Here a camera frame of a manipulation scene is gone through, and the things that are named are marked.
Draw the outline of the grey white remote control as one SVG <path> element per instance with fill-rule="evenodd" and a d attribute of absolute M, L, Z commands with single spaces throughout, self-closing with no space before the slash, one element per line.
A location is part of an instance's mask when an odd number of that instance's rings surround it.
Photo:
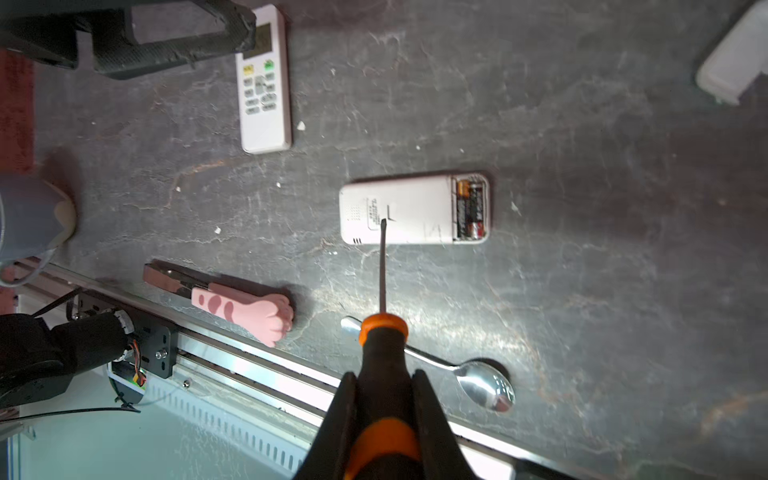
<path fill-rule="evenodd" d="M 479 177 L 485 184 L 486 236 L 459 241 L 456 234 L 456 182 Z M 340 189 L 340 234 L 350 245 L 380 242 L 380 222 L 388 222 L 389 245 L 476 245 L 491 232 L 491 184 L 481 173 L 446 173 L 350 183 Z"/>

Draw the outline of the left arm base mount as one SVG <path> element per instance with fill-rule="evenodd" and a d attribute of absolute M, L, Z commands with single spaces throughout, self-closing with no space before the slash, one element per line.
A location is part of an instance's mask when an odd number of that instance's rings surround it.
<path fill-rule="evenodd" d="M 137 406 L 148 397 L 152 380 L 171 377 L 178 352 L 179 328 L 175 323 L 94 290 L 79 290 L 65 303 L 65 311 L 72 322 L 115 318 L 127 331 L 125 352 L 106 364 L 115 402 L 120 406 Z"/>

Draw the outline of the white battery cover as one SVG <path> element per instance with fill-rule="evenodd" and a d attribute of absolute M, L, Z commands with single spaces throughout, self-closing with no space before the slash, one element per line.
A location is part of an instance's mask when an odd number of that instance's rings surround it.
<path fill-rule="evenodd" d="M 767 74 L 767 2 L 756 1 L 705 59 L 695 81 L 716 100 L 738 105 L 762 74 Z"/>

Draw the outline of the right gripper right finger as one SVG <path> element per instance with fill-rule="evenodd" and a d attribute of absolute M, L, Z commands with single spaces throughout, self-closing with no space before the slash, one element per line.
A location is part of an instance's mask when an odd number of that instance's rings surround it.
<path fill-rule="evenodd" d="M 425 479 L 477 479 L 423 370 L 412 376 L 416 430 Z"/>

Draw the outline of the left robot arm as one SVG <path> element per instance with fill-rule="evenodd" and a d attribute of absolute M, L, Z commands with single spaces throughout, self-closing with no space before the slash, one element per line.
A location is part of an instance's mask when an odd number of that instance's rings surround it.
<path fill-rule="evenodd" d="M 1 46 L 60 68 L 78 65 L 76 34 L 90 34 L 94 69 L 127 80 L 149 73 L 250 50 L 256 16 L 233 1 L 200 1 L 222 22 L 219 32 L 150 43 L 133 34 L 132 1 L 4 1 Z M 45 268 L 74 233 L 70 196 L 35 175 L 1 176 L 1 266 L 35 256 Z M 41 313 L 1 318 L 1 406 L 44 401 L 64 393 L 72 379 L 123 355 L 135 340 L 126 313 L 107 311 L 49 327 Z"/>

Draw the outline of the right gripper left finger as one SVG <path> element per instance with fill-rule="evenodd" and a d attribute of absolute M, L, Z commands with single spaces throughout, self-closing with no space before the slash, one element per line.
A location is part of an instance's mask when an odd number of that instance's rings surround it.
<path fill-rule="evenodd" d="M 294 475 L 300 479 L 343 479 L 356 432 L 357 377 L 343 375 L 309 452 Z"/>

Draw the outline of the orange black screwdriver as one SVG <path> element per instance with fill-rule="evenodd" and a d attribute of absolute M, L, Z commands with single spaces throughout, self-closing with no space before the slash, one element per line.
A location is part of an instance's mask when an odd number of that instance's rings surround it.
<path fill-rule="evenodd" d="M 412 380 L 404 348 L 405 320 L 387 311 L 386 234 L 380 222 L 378 311 L 362 322 L 362 366 L 357 376 L 357 421 L 345 467 L 346 479 L 420 478 L 422 455 L 414 411 Z"/>

